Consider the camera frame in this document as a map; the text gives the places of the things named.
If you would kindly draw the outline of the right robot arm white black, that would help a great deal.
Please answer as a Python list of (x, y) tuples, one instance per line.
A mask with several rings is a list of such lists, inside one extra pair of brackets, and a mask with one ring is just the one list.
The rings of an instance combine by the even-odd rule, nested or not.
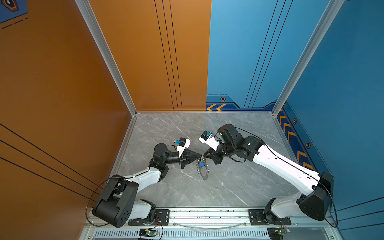
[(267, 224), (279, 224), (284, 218), (296, 215), (306, 215), (317, 221), (326, 219), (329, 207), (334, 205), (334, 178), (331, 174), (320, 174), (289, 160), (254, 134), (244, 138), (234, 125), (223, 125), (218, 134), (221, 136), (219, 140), (208, 131), (200, 136), (200, 142), (209, 146), (204, 154), (206, 158), (220, 164), (224, 157), (236, 155), (269, 169), (298, 190), (285, 198), (270, 199), (262, 213)]

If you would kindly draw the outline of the large metal band keyring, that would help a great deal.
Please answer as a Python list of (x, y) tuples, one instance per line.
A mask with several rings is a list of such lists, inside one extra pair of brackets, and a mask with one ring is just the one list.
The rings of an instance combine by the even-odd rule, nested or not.
[[(205, 164), (204, 167), (199, 167), (199, 163), (203, 162)], [(206, 181), (208, 179), (208, 174), (209, 174), (209, 168), (207, 165), (207, 161), (204, 157), (202, 157), (201, 161), (197, 162), (197, 170), (199, 172), (199, 176), (203, 179), (203, 181)]]

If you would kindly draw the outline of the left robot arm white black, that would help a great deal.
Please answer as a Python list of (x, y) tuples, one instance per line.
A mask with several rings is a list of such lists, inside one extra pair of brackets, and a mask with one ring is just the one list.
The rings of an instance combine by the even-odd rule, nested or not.
[(152, 224), (157, 217), (156, 205), (143, 199), (136, 201), (137, 193), (162, 181), (169, 171), (169, 164), (184, 168), (202, 156), (186, 145), (172, 152), (166, 144), (157, 144), (148, 168), (133, 176), (114, 175), (103, 182), (105, 187), (92, 208), (93, 216), (116, 228), (131, 220)]

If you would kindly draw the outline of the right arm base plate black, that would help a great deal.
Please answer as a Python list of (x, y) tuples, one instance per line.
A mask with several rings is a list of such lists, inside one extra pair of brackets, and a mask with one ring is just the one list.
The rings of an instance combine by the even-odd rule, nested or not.
[(273, 213), (264, 213), (262, 209), (249, 209), (248, 214), (252, 226), (290, 226), (292, 224), (289, 217), (280, 219)]

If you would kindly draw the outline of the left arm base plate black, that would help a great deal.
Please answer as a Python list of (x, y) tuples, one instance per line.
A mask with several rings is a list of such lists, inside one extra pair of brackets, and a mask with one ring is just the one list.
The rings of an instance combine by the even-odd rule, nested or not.
[(169, 224), (169, 219), (169, 209), (155, 209), (154, 211), (151, 211), (146, 218), (129, 220), (128, 224), (129, 226), (156, 226), (157, 224), (167, 226)]

